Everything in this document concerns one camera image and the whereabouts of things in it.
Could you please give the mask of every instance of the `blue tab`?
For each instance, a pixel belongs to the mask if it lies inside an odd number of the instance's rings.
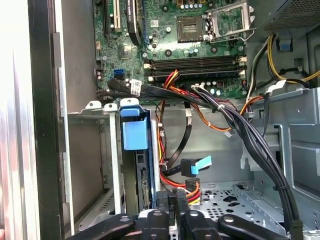
[[[128,121],[122,123],[124,150],[148,149],[147,118],[143,121]]]
[[[138,117],[140,115],[140,108],[137,107],[126,107],[121,109],[120,116],[125,117]]]
[[[195,163],[195,166],[191,166],[191,173],[194,175],[199,174],[199,170],[204,169],[212,165],[211,156],[207,156]]]

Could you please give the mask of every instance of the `blue connector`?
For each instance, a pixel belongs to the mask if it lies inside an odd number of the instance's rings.
[[[114,69],[113,70],[113,75],[124,75],[125,70],[124,69]]]
[[[197,175],[197,174],[199,174],[199,171],[201,169],[204,169],[210,165],[212,165],[211,156],[207,156],[207,157],[201,159],[200,161],[196,162],[194,166],[191,166],[191,173],[193,175]]]

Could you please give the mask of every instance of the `perforated metal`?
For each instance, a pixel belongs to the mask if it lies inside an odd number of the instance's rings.
[[[313,28],[320,24],[320,0],[292,0],[264,30]]]

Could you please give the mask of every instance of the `expansion slot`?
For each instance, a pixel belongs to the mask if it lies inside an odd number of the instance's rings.
[[[121,32],[120,0],[113,0],[114,30]]]
[[[103,13],[103,33],[106,40],[110,41],[110,17],[109,17],[109,0],[102,0],[102,13]]]

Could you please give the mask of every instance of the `orange wire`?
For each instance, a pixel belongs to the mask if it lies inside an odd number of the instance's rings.
[[[186,195],[186,197],[191,197],[195,195],[199,191],[199,183],[196,182],[196,188],[193,192],[190,192],[189,194]]]

